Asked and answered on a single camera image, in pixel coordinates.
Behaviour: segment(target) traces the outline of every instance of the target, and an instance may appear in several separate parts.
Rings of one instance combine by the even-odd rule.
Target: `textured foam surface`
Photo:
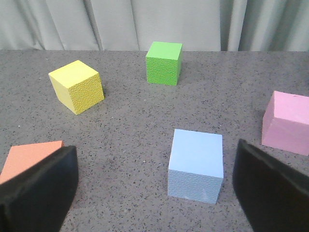
[[[0,184],[37,164],[63,146],[62,141],[12,146],[0,175]]]
[[[56,95],[76,115],[104,100],[99,73],[77,60],[49,73]]]
[[[222,135],[176,129],[168,196],[215,204],[222,180]]]
[[[153,42],[146,55],[147,81],[177,85],[181,63],[181,43]]]
[[[263,117],[262,144],[309,155],[309,97],[274,91]]]

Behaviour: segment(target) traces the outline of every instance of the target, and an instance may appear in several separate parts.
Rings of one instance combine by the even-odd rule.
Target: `gray speckled table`
[[[309,174],[308,157],[260,145],[273,90],[309,94],[309,53],[185,52],[176,87],[148,84],[145,52],[0,51],[0,167],[11,145],[64,140],[80,182],[62,232],[251,232],[232,188],[239,138]],[[48,73],[80,59],[106,99],[79,116]],[[167,197],[175,128],[222,134],[216,205]]]

